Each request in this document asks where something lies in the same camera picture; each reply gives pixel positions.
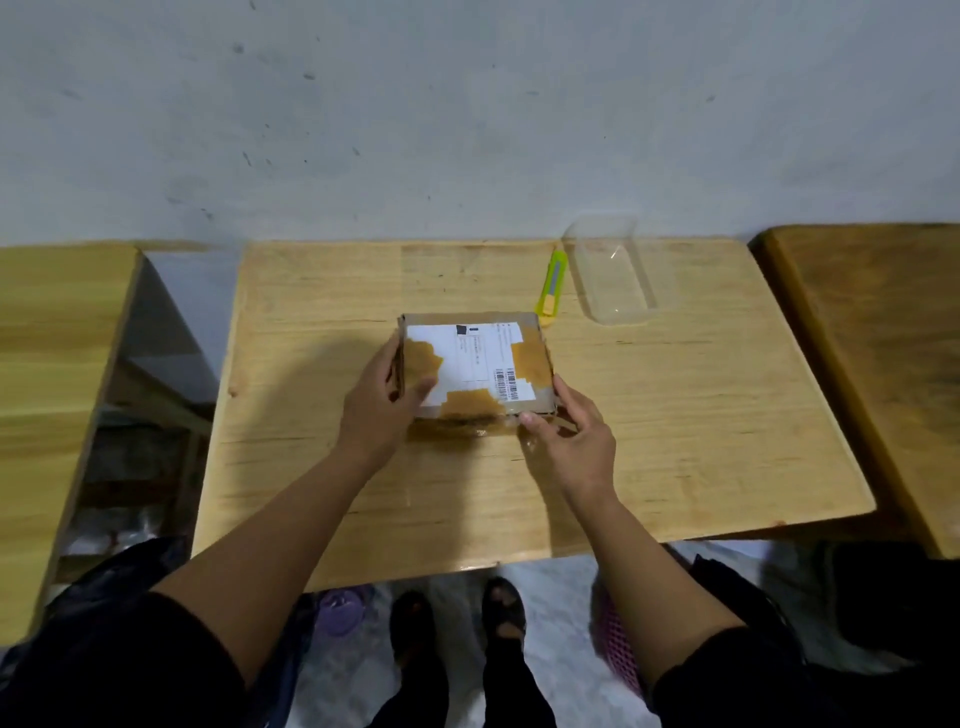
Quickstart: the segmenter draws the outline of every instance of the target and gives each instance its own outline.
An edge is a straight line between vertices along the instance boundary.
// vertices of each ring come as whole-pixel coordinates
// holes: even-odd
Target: forearm
[[[619,500],[611,497],[574,510],[648,686],[708,638],[743,625],[690,577]]]
[[[372,473],[331,452],[266,506],[163,579],[155,592],[192,612],[249,685],[327,544]]]

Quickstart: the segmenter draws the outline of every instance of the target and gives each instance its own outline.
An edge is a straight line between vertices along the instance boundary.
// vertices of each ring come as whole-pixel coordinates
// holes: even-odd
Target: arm
[[[743,622],[697,584],[617,499],[616,441],[596,405],[554,378],[564,415],[578,432],[564,437],[531,413],[523,424],[546,448],[555,480],[584,528],[634,649],[640,674],[653,685],[713,635]]]
[[[347,395],[330,454],[153,589],[220,640],[247,685],[353,499],[393,456],[436,383],[425,379],[392,401],[387,379],[398,344],[394,334]]]

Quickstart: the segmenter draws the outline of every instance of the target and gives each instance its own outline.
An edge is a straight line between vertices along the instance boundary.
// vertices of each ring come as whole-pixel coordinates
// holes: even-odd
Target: left hand
[[[395,392],[387,380],[399,346],[400,335],[394,331],[348,392],[334,446],[348,459],[372,468],[373,473],[393,457],[423,400],[437,384],[435,378],[425,377],[408,384],[403,397],[392,401],[391,394]]]

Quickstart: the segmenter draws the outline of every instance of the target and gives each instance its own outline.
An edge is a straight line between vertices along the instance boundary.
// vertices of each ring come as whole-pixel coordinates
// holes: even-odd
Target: barcode
[[[497,369],[493,372],[496,380],[496,393],[502,400],[518,401],[520,393],[516,389],[516,369]]]

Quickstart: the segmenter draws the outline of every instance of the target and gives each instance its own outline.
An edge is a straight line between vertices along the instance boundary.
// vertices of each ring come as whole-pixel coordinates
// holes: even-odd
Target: hand
[[[387,380],[399,345],[399,332],[394,331],[344,399],[344,416],[334,449],[369,466],[371,475],[393,457],[423,400],[437,384],[435,378],[425,377],[408,386],[403,397],[396,398]]]
[[[592,505],[616,500],[616,440],[590,398],[566,386],[559,375],[554,375],[553,386],[561,401],[561,417],[577,425],[577,433],[569,435],[569,430],[561,430],[533,412],[522,413],[520,421],[546,446],[554,477],[580,517]]]

